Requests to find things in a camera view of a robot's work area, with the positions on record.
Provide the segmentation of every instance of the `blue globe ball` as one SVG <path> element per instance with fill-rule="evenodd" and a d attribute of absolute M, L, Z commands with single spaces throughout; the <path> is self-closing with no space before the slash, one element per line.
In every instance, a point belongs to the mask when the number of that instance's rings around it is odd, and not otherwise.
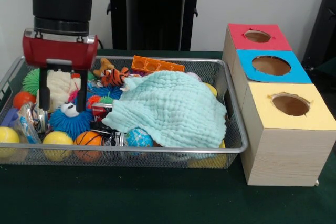
<path fill-rule="evenodd" d="M 126 136 L 125 140 L 130 147 L 153 147 L 154 142 L 148 133 L 140 128 L 135 128 L 130 130 Z"/>

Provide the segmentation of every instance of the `red box lid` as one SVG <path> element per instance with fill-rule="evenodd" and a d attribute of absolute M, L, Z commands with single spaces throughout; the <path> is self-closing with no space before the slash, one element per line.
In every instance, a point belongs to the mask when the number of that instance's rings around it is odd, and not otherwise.
<path fill-rule="evenodd" d="M 228 24 L 236 49 L 291 50 L 278 25 Z"/>

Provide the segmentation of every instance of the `white wall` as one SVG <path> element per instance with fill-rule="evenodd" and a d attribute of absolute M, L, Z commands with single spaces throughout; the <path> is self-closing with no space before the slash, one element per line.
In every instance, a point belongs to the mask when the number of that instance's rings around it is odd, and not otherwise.
<path fill-rule="evenodd" d="M 93 0 L 90 33 L 112 46 L 110 0 Z M 278 23 L 298 57 L 303 56 L 321 0 L 198 0 L 192 50 L 222 51 L 225 27 L 232 23 Z M 22 35 L 33 26 L 32 0 L 0 0 L 0 78 L 22 55 Z"/>
<path fill-rule="evenodd" d="M 302 59 L 321 0 L 198 0 L 192 50 L 222 51 L 227 23 L 277 23 Z"/>

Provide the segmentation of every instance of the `wooden box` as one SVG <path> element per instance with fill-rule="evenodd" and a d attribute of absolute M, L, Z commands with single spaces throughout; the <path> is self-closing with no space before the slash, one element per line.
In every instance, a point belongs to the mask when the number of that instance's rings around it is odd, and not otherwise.
<path fill-rule="evenodd" d="M 292 51 L 237 50 L 232 80 L 243 107 L 248 82 L 311 83 Z"/>
<path fill-rule="evenodd" d="M 292 50 L 278 25 L 228 24 L 222 60 L 231 73 L 237 49 Z"/>
<path fill-rule="evenodd" d="M 242 109 L 248 185 L 314 186 L 336 139 L 336 121 L 313 84 L 248 84 Z"/>

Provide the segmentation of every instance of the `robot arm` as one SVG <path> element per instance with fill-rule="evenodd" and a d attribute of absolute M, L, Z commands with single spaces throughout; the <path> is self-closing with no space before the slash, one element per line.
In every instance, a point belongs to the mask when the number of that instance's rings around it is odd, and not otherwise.
<path fill-rule="evenodd" d="M 97 55 L 98 39 L 89 35 L 92 0 L 33 0 L 34 29 L 26 29 L 23 49 L 29 65 L 40 68 L 40 107 L 49 109 L 49 69 L 81 75 L 77 110 L 86 108 L 88 69 Z"/>

